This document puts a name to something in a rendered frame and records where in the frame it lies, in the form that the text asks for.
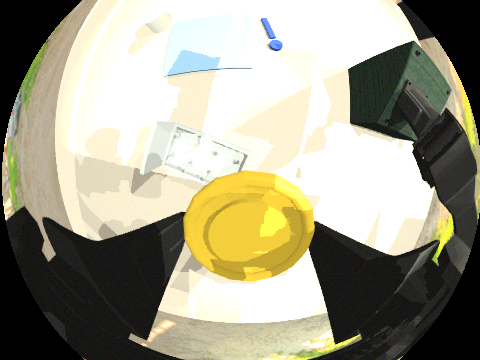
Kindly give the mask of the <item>yellow plate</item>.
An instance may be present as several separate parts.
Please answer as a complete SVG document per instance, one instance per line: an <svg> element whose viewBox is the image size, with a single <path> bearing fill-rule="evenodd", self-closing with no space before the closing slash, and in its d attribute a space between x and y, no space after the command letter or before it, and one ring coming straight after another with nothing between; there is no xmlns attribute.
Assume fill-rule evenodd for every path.
<svg viewBox="0 0 480 360"><path fill-rule="evenodd" d="M184 236L193 257L227 279L271 279L305 255L315 233L313 208L276 173L216 177L189 201Z"/></svg>

